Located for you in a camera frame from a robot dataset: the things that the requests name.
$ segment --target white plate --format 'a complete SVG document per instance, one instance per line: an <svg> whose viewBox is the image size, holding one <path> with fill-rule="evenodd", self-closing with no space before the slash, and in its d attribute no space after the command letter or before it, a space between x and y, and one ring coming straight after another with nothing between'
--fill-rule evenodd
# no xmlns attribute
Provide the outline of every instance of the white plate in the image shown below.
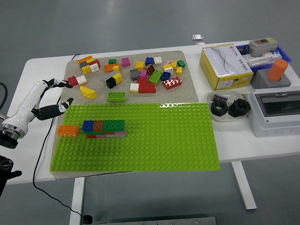
<svg viewBox="0 0 300 225"><path fill-rule="evenodd" d="M206 102L208 103L209 109L211 107L211 104L213 102L212 100L213 100L215 94L228 98L227 102L234 102L235 100L237 100L239 98L244 99L240 93L237 93L236 91L233 91L233 90L216 90L216 91L209 93L206 97ZM210 114L211 114L211 117L216 121L231 122L231 121L239 120L239 119L246 117L248 113L246 113L245 115L242 115L242 116L238 116L238 117L232 117L231 115L228 114L228 112L223 116L216 116L211 113L211 109L210 109Z"/></svg>

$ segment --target table leg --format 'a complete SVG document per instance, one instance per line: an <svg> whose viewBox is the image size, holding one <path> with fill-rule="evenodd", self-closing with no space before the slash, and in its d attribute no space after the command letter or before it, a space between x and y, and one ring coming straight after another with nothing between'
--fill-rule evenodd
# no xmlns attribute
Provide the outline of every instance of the table leg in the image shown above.
<svg viewBox="0 0 300 225"><path fill-rule="evenodd" d="M246 210L256 210L256 204L241 161L231 162Z"/></svg>

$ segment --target robotic hand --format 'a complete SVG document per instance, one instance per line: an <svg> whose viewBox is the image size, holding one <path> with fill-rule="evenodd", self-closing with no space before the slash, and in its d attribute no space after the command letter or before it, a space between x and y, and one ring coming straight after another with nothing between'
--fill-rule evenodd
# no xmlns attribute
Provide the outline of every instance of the robotic hand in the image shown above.
<svg viewBox="0 0 300 225"><path fill-rule="evenodd" d="M35 117L39 120L46 120L62 115L71 105L73 99L69 98L66 102L49 105L39 108L39 103L44 93L55 87L72 88L69 81L51 79L49 81L38 82L27 97L23 100L17 113L12 117L6 118L0 125L0 145L14 149L19 138L23 138L28 132L28 123Z"/></svg>

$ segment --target black cable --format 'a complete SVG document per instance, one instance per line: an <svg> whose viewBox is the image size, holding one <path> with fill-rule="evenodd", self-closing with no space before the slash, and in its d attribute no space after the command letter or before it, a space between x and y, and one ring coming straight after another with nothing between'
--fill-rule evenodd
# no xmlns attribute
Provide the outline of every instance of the black cable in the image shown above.
<svg viewBox="0 0 300 225"><path fill-rule="evenodd" d="M1 83L0 82L0 85L4 87L4 90L5 90L5 95L4 95L4 98L0 104L0 110L2 109L2 107L4 106L5 102L6 102L6 99L8 97L8 88L6 87L6 85L4 83Z"/></svg>
<svg viewBox="0 0 300 225"><path fill-rule="evenodd" d="M75 213L77 213L78 215L80 215L82 218L84 218L84 216L83 216L83 215L81 215L79 212L72 210L72 209L71 209L71 207L69 207L69 206L67 206L67 205L63 204L63 203L62 203L60 200L58 200L57 198L54 198L54 197L52 197L52 196L51 196L51 195L49 195L49 194L48 194L46 191L44 191L43 189L41 189L41 188L37 187L37 186L36 186L36 184L35 184L35 182L34 182L34 179L35 179L35 176L36 176L37 167L38 167L38 163L39 163L39 160L40 160L40 158L41 158L42 151L43 151L43 148L44 148L44 145L45 145L46 139L47 139L47 137L48 137L48 135L49 135L49 133L50 133L50 131L51 131L51 128L52 128L52 125L53 125L53 121L54 121L54 119L55 119L55 118L52 118L52 121L51 121L50 128L49 128L49 130L48 130L48 133L47 133L47 135L46 135L46 137L45 137L45 139L44 139L44 142L43 142L43 145L42 145L41 151L40 151L40 153L39 153L39 156L38 156L38 159L37 159L37 164L36 164L36 167L34 168L34 172L33 172L32 183L33 183L33 186L34 186L36 189L38 189L38 190L40 190L40 191L44 192L44 193L45 193L46 195L48 195L50 198L52 198L52 199L54 199L54 200L58 201L58 202L59 202L60 204L62 204L63 206L65 206L65 207L69 208L69 209L70 209L72 212L75 212Z"/></svg>
<svg viewBox="0 0 300 225"><path fill-rule="evenodd" d="M81 55L81 54L76 54L75 56L73 56L73 58L71 59L71 61L72 61L77 55Z"/></svg>

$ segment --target white table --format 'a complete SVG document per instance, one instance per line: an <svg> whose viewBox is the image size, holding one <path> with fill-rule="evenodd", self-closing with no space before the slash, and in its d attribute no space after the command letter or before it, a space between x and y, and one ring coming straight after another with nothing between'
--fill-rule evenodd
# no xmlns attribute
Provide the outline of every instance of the white table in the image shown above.
<svg viewBox="0 0 300 225"><path fill-rule="evenodd" d="M235 42L236 45L245 45L247 43L247 41ZM199 64L203 46L212 46L212 44L126 52L93 53L92 55L95 58L102 58L139 53L181 50L185 54L199 102L205 102L207 94L210 93L212 89L209 86ZM63 79L66 65L72 57L73 56L62 56L29 60L24 67L7 115L11 116L16 112L24 97L38 81L51 78ZM300 79L290 66L286 70L285 74L292 82L292 86L300 86ZM247 94L250 93L251 89L252 87L249 85L248 87L234 90L240 94ZM41 106L55 104L61 92L61 88L55 88L47 91L42 99ZM39 121L34 119L29 124L28 134L23 139L18 140L19 144L16 149L11 150L2 146L0 147L0 155L13 160L13 170L21 170L23 172L22 176L9 180L7 182L8 184L32 181L33 170L43 140L50 127L50 123L51 120ZM43 150L43 154L37 168L36 181L54 180L49 168L55 136L55 126L56 123L52 128ZM213 127L217 142L219 160L221 163L300 154L300 138L298 136L292 135L257 138L253 134L247 117L239 121L227 123L220 123L213 120Z"/></svg>

